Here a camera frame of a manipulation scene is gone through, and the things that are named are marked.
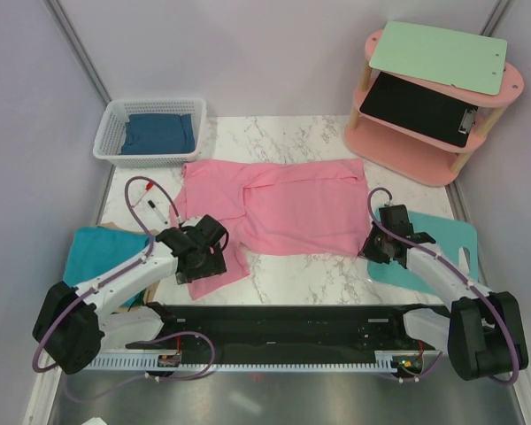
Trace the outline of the pink t-shirt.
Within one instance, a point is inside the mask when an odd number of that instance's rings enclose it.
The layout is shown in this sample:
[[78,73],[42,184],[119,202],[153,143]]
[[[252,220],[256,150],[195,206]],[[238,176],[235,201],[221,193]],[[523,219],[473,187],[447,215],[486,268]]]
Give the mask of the pink t-shirt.
[[246,253],[355,257],[370,233],[361,159],[296,165],[208,159],[182,168],[175,209],[183,219],[210,215],[229,242],[227,271],[188,285],[197,300],[250,275]]

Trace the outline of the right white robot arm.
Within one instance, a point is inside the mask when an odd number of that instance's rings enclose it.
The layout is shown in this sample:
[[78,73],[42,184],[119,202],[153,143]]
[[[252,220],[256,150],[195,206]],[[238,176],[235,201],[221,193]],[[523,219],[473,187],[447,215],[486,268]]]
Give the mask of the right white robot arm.
[[444,256],[437,241],[415,231],[404,205],[386,205],[372,215],[361,255],[378,264],[398,264],[418,276],[447,308],[407,311],[388,325],[389,341],[408,348],[417,340],[448,355],[460,378],[489,378],[512,385],[528,365],[519,303],[464,274]]

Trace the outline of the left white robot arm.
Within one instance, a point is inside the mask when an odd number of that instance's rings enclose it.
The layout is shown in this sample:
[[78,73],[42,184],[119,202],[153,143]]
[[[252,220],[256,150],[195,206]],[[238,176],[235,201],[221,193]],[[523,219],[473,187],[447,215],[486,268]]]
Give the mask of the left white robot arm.
[[175,325],[149,307],[119,313],[132,296],[172,277],[179,284],[224,274],[229,234],[210,215],[167,228],[132,258],[74,287],[58,282],[47,292],[33,337],[68,375],[87,367],[103,349],[149,340],[158,348],[176,338]]

